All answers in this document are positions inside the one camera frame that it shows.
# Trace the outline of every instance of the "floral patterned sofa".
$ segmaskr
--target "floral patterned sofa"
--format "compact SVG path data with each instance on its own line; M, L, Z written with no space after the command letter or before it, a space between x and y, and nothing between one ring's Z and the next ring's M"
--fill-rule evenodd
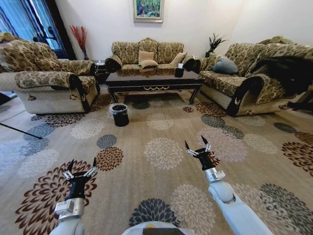
M116 72L122 70L140 70L142 69L138 64L139 51L154 52L154 60L159 64L159 69L173 69L174 66L169 63L175 58L179 52L183 52L183 43L162 43L157 42L151 38L146 38L138 43L130 42L113 42L112 53L106 59L106 66L108 72ZM183 67L191 71L194 66L193 56L186 56L182 62Z
M0 91L14 91L30 114L86 113L99 95L92 61L58 61L44 43L0 35Z
M194 71L206 78L201 92L220 104L229 115L273 113L303 94L286 96L280 82L262 72L251 72L258 61L273 56L298 56L313 60L313 47L295 44L232 44L225 56L234 61L238 73L233 75L205 70L221 56L210 55L195 61Z

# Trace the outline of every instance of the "coffee table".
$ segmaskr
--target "coffee table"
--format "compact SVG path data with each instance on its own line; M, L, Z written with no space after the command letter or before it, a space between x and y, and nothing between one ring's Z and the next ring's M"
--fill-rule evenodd
M172 68L119 70L109 75L106 84L108 85L108 92L115 103L118 103L115 94L122 92L194 90L189 99L189 103L193 104L204 81L205 79L195 72L186 70L184 70L182 77L175 77L175 68Z

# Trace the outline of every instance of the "side table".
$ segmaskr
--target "side table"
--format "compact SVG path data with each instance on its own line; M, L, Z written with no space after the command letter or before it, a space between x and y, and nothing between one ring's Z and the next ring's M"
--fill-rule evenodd
M107 67L104 64L104 60L101 61L101 63L103 63L102 65L97 64L98 62L99 62L98 60L97 61L94 60L95 63L94 77L96 78L99 84L104 84L110 73L107 72Z

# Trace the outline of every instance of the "picture frame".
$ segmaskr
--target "picture frame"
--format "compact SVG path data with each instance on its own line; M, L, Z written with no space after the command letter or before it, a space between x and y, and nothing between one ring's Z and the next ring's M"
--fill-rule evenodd
M162 23L164 0L133 0L134 22Z

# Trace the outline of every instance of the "black trash can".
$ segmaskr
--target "black trash can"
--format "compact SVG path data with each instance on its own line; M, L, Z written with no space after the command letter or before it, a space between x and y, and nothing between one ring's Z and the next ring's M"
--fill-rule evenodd
M125 104L112 104L110 106L110 113L113 115L116 126L126 126L129 123L128 107Z

